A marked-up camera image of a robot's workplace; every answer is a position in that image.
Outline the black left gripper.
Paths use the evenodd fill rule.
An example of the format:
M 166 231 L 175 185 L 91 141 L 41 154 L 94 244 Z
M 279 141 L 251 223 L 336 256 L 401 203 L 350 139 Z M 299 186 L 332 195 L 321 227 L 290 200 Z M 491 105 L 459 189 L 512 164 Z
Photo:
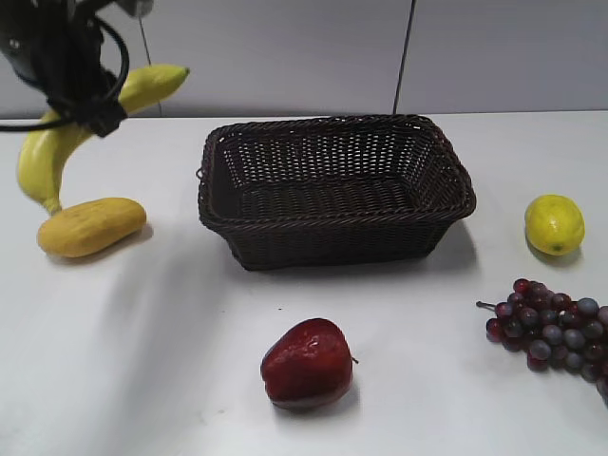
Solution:
M 89 103 L 118 95 L 130 67 L 120 33 L 98 12 L 109 1 L 3 1 L 1 53 L 15 75 L 51 102 Z M 101 62 L 108 36 L 121 58 L 117 74 Z

